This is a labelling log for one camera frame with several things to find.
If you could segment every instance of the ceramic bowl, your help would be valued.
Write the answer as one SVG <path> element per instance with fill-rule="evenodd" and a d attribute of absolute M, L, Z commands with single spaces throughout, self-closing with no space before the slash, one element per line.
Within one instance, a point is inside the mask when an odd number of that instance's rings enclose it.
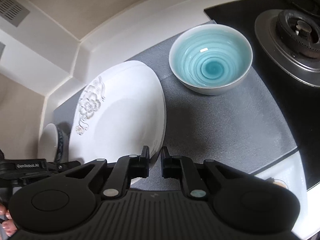
<path fill-rule="evenodd" d="M 41 134 L 38 144 L 38 159 L 47 162 L 63 163 L 68 161 L 68 136 L 55 124 L 49 123 Z"/>
<path fill-rule="evenodd" d="M 225 93 L 247 75 L 252 48 L 239 31 L 225 25 L 194 27 L 178 37 L 169 53 L 174 75 L 201 94 Z"/>

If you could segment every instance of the white countertop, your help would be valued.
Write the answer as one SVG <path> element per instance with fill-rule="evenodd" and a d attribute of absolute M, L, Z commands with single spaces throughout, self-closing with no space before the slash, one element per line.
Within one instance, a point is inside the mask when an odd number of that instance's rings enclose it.
<path fill-rule="evenodd" d="M 230 1 L 234 0 L 145 0 L 112 17 L 81 41 L 73 76 L 48 98 L 44 125 L 50 122 L 57 105 L 99 73 L 177 33 L 207 22 L 204 8 Z M 320 230 L 317 219 L 320 185 L 307 192 L 307 199 L 308 215 L 295 231 L 301 239 L 308 239 Z"/>

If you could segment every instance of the finger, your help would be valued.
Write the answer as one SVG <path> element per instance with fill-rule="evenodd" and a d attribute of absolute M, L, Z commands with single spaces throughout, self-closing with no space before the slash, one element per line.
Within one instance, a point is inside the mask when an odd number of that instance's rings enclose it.
<path fill-rule="evenodd" d="M 2 223 L 2 227 L 6 231 L 11 231 L 11 230 L 16 230 L 17 229 L 15 224 L 13 223 L 12 219 L 4 221 Z"/>
<path fill-rule="evenodd" d="M 12 219 L 9 210 L 6 211 L 5 216 L 7 217 L 7 219 Z"/>
<path fill-rule="evenodd" d="M 7 236 L 12 236 L 17 230 L 6 231 Z"/>
<path fill-rule="evenodd" d="M 5 206 L 4 205 L 2 205 L 2 204 L 0 204 L 0 215 L 4 215 L 5 214 L 5 212 L 6 212 L 6 208 L 5 208 Z"/>

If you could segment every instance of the stove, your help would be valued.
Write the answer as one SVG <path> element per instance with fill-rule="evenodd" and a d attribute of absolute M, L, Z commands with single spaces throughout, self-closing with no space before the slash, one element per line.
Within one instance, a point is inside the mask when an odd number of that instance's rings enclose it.
<path fill-rule="evenodd" d="M 298 17 L 308 19 L 312 27 Z M 320 87 L 320 27 L 311 18 L 295 10 L 267 10 L 257 17 L 254 28 L 261 46 L 280 68 L 302 83 Z"/>
<path fill-rule="evenodd" d="M 310 0 L 295 0 L 308 7 Z M 297 143 L 307 188 L 320 182 L 320 20 L 285 0 L 241 0 L 204 12 L 239 30 Z"/>

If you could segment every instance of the gray countertop mat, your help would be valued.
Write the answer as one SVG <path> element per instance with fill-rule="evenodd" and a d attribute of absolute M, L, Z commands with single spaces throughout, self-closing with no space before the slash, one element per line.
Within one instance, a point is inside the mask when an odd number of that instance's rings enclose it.
<path fill-rule="evenodd" d="M 188 156 L 197 163 L 215 159 L 251 173 L 296 148 L 278 105 L 253 68 L 238 87 L 223 95 L 201 95 L 183 86 L 171 72 L 168 61 L 178 36 L 130 59 L 144 62 L 161 82 L 167 109 L 163 145 L 171 155 Z M 54 111 L 54 123 L 67 133 L 80 94 L 81 91 Z M 159 158 L 149 177 L 133 187 L 175 190 L 180 186 L 175 179 L 161 177 Z"/>

